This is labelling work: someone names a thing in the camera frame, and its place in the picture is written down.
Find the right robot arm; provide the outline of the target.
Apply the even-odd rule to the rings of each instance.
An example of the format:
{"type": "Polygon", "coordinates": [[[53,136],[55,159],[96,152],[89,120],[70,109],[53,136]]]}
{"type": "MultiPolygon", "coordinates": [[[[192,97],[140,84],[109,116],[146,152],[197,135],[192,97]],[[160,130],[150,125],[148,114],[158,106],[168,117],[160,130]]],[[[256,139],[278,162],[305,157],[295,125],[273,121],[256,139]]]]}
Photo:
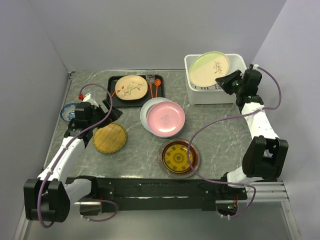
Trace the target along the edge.
{"type": "Polygon", "coordinates": [[[251,65],[244,72],[233,73],[216,79],[217,84],[229,95],[236,96],[236,105],[245,119],[251,143],[242,159],[242,165],[226,174],[225,183],[219,186],[219,195],[232,198],[236,188],[248,186],[253,182],[276,180],[283,170],[289,149],[288,141],[281,139],[272,128],[262,98],[258,95],[262,74],[268,71],[251,65]]]}

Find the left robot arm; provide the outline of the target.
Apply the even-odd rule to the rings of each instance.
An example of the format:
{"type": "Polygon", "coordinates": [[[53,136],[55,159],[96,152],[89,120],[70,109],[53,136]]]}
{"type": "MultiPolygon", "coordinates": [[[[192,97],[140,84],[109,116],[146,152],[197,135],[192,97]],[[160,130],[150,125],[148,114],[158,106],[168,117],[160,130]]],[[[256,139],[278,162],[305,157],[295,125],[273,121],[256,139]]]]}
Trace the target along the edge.
{"type": "Polygon", "coordinates": [[[118,120],[122,111],[113,107],[111,100],[103,100],[104,112],[93,100],[75,106],[75,117],[69,122],[62,144],[43,172],[36,179],[28,179],[23,186],[26,218],[38,221],[43,228],[64,222],[71,205],[79,200],[100,200],[96,177],[78,176],[66,184],[69,172],[84,152],[95,128],[103,128],[118,120]]]}

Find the woven bamboo plate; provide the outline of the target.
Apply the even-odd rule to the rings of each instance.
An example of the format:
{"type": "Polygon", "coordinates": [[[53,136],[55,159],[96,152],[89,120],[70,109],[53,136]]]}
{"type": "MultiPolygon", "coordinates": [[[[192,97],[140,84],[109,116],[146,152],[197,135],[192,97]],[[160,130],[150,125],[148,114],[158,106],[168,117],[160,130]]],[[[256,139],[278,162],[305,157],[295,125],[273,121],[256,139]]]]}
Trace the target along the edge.
{"type": "Polygon", "coordinates": [[[125,128],[113,122],[96,130],[93,135],[93,145],[102,154],[113,154],[124,147],[127,139],[128,134],[125,128]]]}

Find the cream green leaf plate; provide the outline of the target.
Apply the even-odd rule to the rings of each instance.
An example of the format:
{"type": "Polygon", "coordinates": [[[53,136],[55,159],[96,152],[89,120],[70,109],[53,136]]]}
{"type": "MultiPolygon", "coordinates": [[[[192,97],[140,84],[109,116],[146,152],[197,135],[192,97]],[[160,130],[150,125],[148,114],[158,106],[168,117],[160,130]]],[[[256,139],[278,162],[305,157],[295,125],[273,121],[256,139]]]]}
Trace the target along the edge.
{"type": "Polygon", "coordinates": [[[222,52],[211,51],[193,61],[188,69],[188,76],[196,87],[208,88],[217,83],[217,78],[225,77],[229,69],[229,58],[222,52]]]}

